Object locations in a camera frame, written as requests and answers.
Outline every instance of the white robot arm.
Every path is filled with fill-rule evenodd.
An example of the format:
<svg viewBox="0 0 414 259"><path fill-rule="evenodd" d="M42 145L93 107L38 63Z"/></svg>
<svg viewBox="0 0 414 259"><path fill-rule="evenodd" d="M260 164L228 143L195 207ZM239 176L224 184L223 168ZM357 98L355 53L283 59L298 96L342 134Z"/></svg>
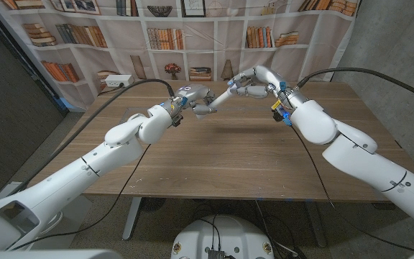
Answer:
<svg viewBox="0 0 414 259"><path fill-rule="evenodd" d="M168 127L177 127L183 109L191 108L198 115L215 112L207 107L213 98L206 86L184 86L174 97L148 109L149 117L133 115L110 129L105 141L83 157L35 186L0 199L0 250L11 250L34 240L64 206L100 177L136 160L143 152L138 139L153 144ZM197 104L199 99L205 104Z"/></svg>
<svg viewBox="0 0 414 259"><path fill-rule="evenodd" d="M253 86L259 82L267 86ZM244 83L245 91L240 91ZM316 101L305 98L298 88L291 88L264 66L241 72L228 85L228 96L234 92L259 98L273 94L278 100L273 106L276 120L290 119L309 142L330 144L322 155L331 165L382 192L414 219L414 173L378 155L377 143L370 136L332 119ZM252 95L247 88L253 88ZM293 111L291 116L285 109Z"/></svg>

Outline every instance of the cable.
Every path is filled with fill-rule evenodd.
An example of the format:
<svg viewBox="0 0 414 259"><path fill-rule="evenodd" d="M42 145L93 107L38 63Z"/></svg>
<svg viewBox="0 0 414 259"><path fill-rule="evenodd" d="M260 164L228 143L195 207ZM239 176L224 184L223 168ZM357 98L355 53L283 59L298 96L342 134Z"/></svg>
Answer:
<svg viewBox="0 0 414 259"><path fill-rule="evenodd" d="M141 80L138 81L136 83L133 83L130 86L127 86L126 88L122 89L122 91L119 91L117 94L115 94L113 97L111 97L106 103L104 103L102 106L100 106L100 108L98 108L80 127L78 130L75 131L75 133L73 135L71 135L71 137L65 141L65 143L63 143L63 145L61 145L42 165L40 165L38 168L36 168L36 170L25 180L23 181L21 184L19 184L13 191L11 191L11 193L8 196L11 196L12 194L15 194L18 191L21 191L22 189L24 189L28 183L38 174L40 173L40 171L46 167L46 165L48 165L52 160L54 160L54 158L60 154L60 152L62 152L65 147L67 147L74 139L75 137L77 137L79 135L79 133L81 133L84 128L91 123L91 121L93 120L93 118L95 118L101 111L103 111L111 102L113 102L115 99L117 99L118 97L120 97L123 93L125 93L126 91L128 91L129 89L133 88L134 86L138 86L139 84L142 83L149 83L149 82L158 82L158 83L163 83L167 86L167 89L169 91L169 95L170 96L174 96L175 94L173 93L172 87L170 86L169 83L167 83L164 80L160 80L160 79L145 79L145 80Z"/></svg>
<svg viewBox="0 0 414 259"><path fill-rule="evenodd" d="M274 244L274 240L270 237L270 232L269 232L269 231L267 231L266 221L265 221L265 218L263 217L263 212L262 212L262 210L260 209L260 207L259 207L259 205L258 205L258 201L257 201L257 200L255 200L255 204L257 205L257 208L258 208L259 214L262 216L264 230L266 231L266 236L267 236L267 238L268 238L268 239L270 240L270 242L271 242L272 249L274 249L274 251L277 251L277 253L279 254L279 256L280 256L281 258L284 258L284 257L282 256L282 254L280 254L280 251L276 248L276 246L275 246L275 244Z"/></svg>
<svg viewBox="0 0 414 259"><path fill-rule="evenodd" d="M213 237L215 237L215 218L218 215L218 213L215 214L215 216L213 216L213 220L212 220L212 249L213 249ZM218 251L221 251L221 246L220 246L220 234L218 234Z"/></svg>
<svg viewBox="0 0 414 259"><path fill-rule="evenodd" d="M329 68L329 69L323 69L321 71L316 71L312 74L310 74L309 76L306 76L305 78L303 78L300 82L298 82L296 85L299 88L302 88L305 83L308 82L308 80L314 76L320 75L322 73L328 73L328 72L339 72L339 71L351 71L351 72L360 72L360 73L368 73L370 75L373 76L377 76L379 78L383 78L391 83L395 83L396 85L409 90L410 92L414 93L414 88L410 85L407 85L406 83L403 83L402 81L399 81L395 78L392 78L390 76L386 76L383 73L377 72L377 71L373 71L370 69L366 69L366 68Z"/></svg>
<svg viewBox="0 0 414 259"><path fill-rule="evenodd" d="M297 252L295 252L295 251L291 250L290 248L288 248L288 247L286 247L286 246L284 246L284 245L280 244L278 241L276 241L276 240L272 240L272 241L274 241L274 243L276 243L276 244L277 244L277 245L279 245L280 247L284 248L284 249L285 249L285 250L287 250L288 252L292 253L293 255L298 256L298 253L297 253Z"/></svg>
<svg viewBox="0 0 414 259"><path fill-rule="evenodd" d="M143 157L144 157L144 154L146 154L146 152L148 151L148 148L150 148L150 146L151 146L151 144L149 144L149 145L147 146L147 148L144 150L144 152L143 152L142 156L141 156L141 157L140 157L140 159L138 160L137 165L135 166L134 170L132 171L132 173L131 173L131 174L130 174L130 176L128 177L128 179L127 179L126 183L124 184L124 186L122 186L122 189L121 189L121 191L119 192L119 194L118 194L118 196L116 197L116 199L114 200L113 205L111 205L111 208L110 208L110 209L108 210L108 212L107 212L107 213L106 213L106 214L105 214L102 218L100 218L97 222L93 223L92 225L90 225L90 226L88 226L88 227L85 227L85 228L83 228L83 229L81 229L81 230L77 230L77 231L74 231L74 232L66 232L66 233L60 233L60 234L48 235L48 236L45 236L45 237L38 238L38 239L36 239L36 240L32 240L32 241L26 242L26 243L24 243L23 245L19 245L18 247L14 248L14 249L11 249L11 251L14 251L14 250L20 249L20 248L22 248L22 247L24 247L24 246L26 246L26 245L32 244L32 243L37 242L37 241L40 241L40 240L44 240L44 239L49 238L49 237L59 237L59 236L66 236L66 235L78 234L79 232L82 232L82 231L88 230L88 229L90 229L91 227L93 227L93 226L97 225L98 223L100 223L100 222L101 222L101 221L102 221L102 220L103 220L106 216L108 216L108 214L111 212L111 210L114 208L114 206L115 206L115 205L116 205L116 203L118 202L118 199L119 199L119 197L120 197L120 196L121 196L121 194L122 194L122 191L124 191L124 189L126 188L126 186L127 186L128 182L130 181L130 178L134 175L135 171L136 171L136 170L137 170L137 168L138 168L138 165L140 164L140 162L142 162L142 159L143 159Z"/></svg>
<svg viewBox="0 0 414 259"><path fill-rule="evenodd" d="M293 249L295 250L295 249L296 249L295 238L293 237L293 232L292 232L292 230L288 227L288 225L287 225L287 224L286 224L283 220L281 220L279 217L277 217L277 216L275 216L275 215L268 214L268 215L266 215L264 218L266 219L266 218L268 218L268 217L272 217L272 218L277 219L280 223L282 223L282 224L285 226L285 228L287 228L288 232L290 233L290 238L291 238L291 240L292 240L292 246L293 246Z"/></svg>
<svg viewBox="0 0 414 259"><path fill-rule="evenodd" d="M211 224L213 228L215 228L216 234L218 235L218 251L219 251L220 250L220 232L219 232L219 229L217 229L216 226L213 223L211 223L211 222L209 222L205 219L198 219L198 220L201 220L203 222L207 222L207 223Z"/></svg>
<svg viewBox="0 0 414 259"><path fill-rule="evenodd" d="M114 92L114 91L118 91L119 89L121 89L121 88L123 88L124 87L124 83L120 83L119 84L119 86L118 87L116 87L115 89L112 89L112 90L110 90L110 91L104 91L104 92L101 92L101 93L99 93L98 94L98 96L101 96L101 95L104 95L104 94L109 94L109 93L112 93L112 92Z"/></svg>
<svg viewBox="0 0 414 259"><path fill-rule="evenodd" d="M400 247L400 248L403 248L403 249L410 250L410 251L413 251L413 252L414 252L414 248L406 247L406 246L404 246L404 245L399 245L399 244L396 244L396 243L394 243L394 242L390 242L390 241L384 240L384 239L382 239L382 238L380 238L380 237L374 236L374 235L372 235L372 234L370 234L370 233L368 233L368 232L366 232L366 231L364 231L364 230L362 230L362 229L358 228L356 225L354 225L353 223L351 223L351 222L350 222L347 218L345 218L345 217L341 214L341 212L339 212L339 211L338 211L338 209L336 209L336 207L335 207L334 203L331 201L330 196L328 195L328 192L327 192L327 189L325 188L325 185L323 184L321 174L319 173L319 170L317 169L317 166L316 166L316 163L314 162L313 156L309 153L309 150L308 150L308 148L306 147L306 144L303 142L303 139L300 137L300 135L298 134L298 132L296 131L296 129L295 129L293 126L290 126L290 127L291 127L291 128L292 128L292 130L295 132L295 134L298 136L298 138L300 139L301 143L303 144L303 147L305 148L306 152L308 153L309 158L310 158L310 161L313 163L314 168L315 168L316 173L317 173L317 176L319 177L319 180L321 181L323 191L325 192L325 195L327 196L328 201L330 202L330 204L331 204L331 206L333 207L333 209L335 209L335 211L336 211L336 213L338 214L338 216L339 216L339 217L341 217L341 218L342 218L342 219L343 219L343 220L344 220L347 224L349 224L351 227L355 228L356 230L358 230L358 231L360 231L360 232L362 232L362 233L364 233L364 234L366 234L366 235L368 235L368 236L370 236L370 237L373 237L373 238L374 238L374 239L376 239L376 240L379 240L379 241L385 242L385 243L387 243L387 244L389 244L389 245L394 245L394 246L396 246L396 247Z"/></svg>

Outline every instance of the bookshelf backdrop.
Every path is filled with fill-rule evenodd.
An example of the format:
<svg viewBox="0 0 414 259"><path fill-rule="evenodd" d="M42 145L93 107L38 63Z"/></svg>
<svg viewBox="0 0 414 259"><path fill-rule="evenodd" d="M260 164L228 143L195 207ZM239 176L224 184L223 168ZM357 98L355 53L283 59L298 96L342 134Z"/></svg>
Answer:
<svg viewBox="0 0 414 259"><path fill-rule="evenodd" d="M107 74L170 80L169 63L178 80L222 81L263 64L297 81L338 65L356 12L357 0L0 0L13 36L82 110Z"/></svg>

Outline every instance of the table top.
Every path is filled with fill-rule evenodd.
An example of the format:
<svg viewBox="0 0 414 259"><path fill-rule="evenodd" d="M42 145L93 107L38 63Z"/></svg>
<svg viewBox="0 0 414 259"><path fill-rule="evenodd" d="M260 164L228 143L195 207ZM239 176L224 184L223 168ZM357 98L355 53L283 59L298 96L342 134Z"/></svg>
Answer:
<svg viewBox="0 0 414 259"><path fill-rule="evenodd" d="M170 81L174 89L189 83ZM226 90L225 82L199 83L210 87L217 96ZM307 83L301 91L309 99L315 99L333 118L375 139L380 155L414 172L414 162L347 84ZM111 97L99 96L65 139ZM106 132L124 114L127 117L147 114L146 109L167 97L167 90L160 83L146 83L128 90L104 109L30 184L40 182L101 144ZM191 110L184 110L181 125L167 129L162 139L149 148L123 194L326 201L321 182L300 140L292 129L272 118L270 107L274 103L274 96L262 100L235 96L218 113L202 120ZM328 146L305 143L332 200L386 200L367 184L325 161L322 152ZM118 194L136 163L102 176L85 194Z"/></svg>

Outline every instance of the picture frame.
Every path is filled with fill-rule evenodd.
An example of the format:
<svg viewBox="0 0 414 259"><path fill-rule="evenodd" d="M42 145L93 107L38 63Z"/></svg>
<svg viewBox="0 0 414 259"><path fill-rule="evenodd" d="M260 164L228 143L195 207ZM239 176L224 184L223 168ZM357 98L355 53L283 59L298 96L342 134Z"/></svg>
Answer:
<svg viewBox="0 0 414 259"><path fill-rule="evenodd" d="M72 0L77 13L100 15L96 0Z"/></svg>
<svg viewBox="0 0 414 259"><path fill-rule="evenodd" d="M52 4L55 10L64 12L63 3L60 0L50 0L50 3Z"/></svg>
<svg viewBox="0 0 414 259"><path fill-rule="evenodd" d="M73 0L60 0L64 12L76 12Z"/></svg>
<svg viewBox="0 0 414 259"><path fill-rule="evenodd" d="M181 0L183 17L205 17L206 0Z"/></svg>

